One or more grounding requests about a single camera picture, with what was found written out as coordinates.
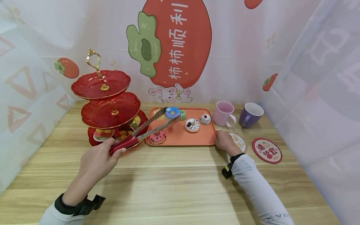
backdrop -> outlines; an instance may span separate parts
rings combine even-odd
[[[3,0],[0,190],[78,100],[70,86],[94,72],[90,47],[101,69],[131,76],[142,102],[261,101],[336,215],[354,224],[356,207],[345,202],[359,206],[359,2]],[[28,124],[42,135],[33,147]]]

bow tie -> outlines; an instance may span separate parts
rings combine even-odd
[[[176,93],[177,93],[176,99],[181,100],[180,95],[182,94],[182,91],[176,91]]]

metal tongs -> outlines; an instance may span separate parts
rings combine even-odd
[[[114,144],[113,146],[111,146],[110,150],[109,150],[109,155],[112,156],[114,154],[114,152],[116,152],[117,150],[121,149],[121,148],[128,148],[138,142],[140,142],[141,140],[147,138],[148,136],[166,128],[166,127],[170,127],[172,125],[174,125],[176,122],[178,122],[180,120],[181,116],[175,117],[174,119],[170,120],[169,122],[167,122],[164,125],[161,125],[151,131],[148,131],[146,133],[144,133],[143,135],[140,135],[138,137],[136,137],[136,135],[138,135],[140,133],[140,131],[142,131],[143,129],[145,129],[145,127],[149,126],[150,123],[152,123],[154,120],[156,120],[157,118],[159,118],[160,116],[164,115],[166,112],[167,107],[160,109],[157,113],[155,113],[155,115],[153,117],[151,117],[151,119],[149,119],[148,121],[146,121],[144,124],[142,124],[136,131],[134,131],[131,135],[127,136],[126,138],[124,138],[123,140],[121,140],[120,142]]]

three-tier cake stand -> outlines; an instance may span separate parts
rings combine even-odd
[[[89,62],[92,55],[97,56],[96,66]],[[92,146],[111,137],[120,140],[148,120],[140,110],[137,96],[126,92],[131,78],[122,71],[99,70],[100,60],[100,55],[89,49],[86,63],[96,72],[81,76],[71,85],[75,95],[89,100],[81,109],[81,117],[89,126],[87,137]],[[143,129],[138,136],[148,129]]]

gold handle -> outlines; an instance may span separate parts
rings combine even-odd
[[[97,64],[96,66],[93,66],[93,65],[89,62],[90,57],[91,57],[92,55],[97,55],[97,56],[98,56],[98,64]],[[100,54],[97,53],[97,52],[95,52],[95,51],[93,51],[91,48],[89,48],[89,51],[87,52],[86,63],[97,71],[98,77],[99,77],[99,79],[100,79],[100,81],[101,81],[101,83],[102,83],[101,90],[107,91],[107,90],[109,90],[109,86],[107,86],[106,84],[103,83],[103,76],[101,75],[101,72],[100,72],[100,70],[99,70],[100,61],[101,61],[101,56],[100,56]]]

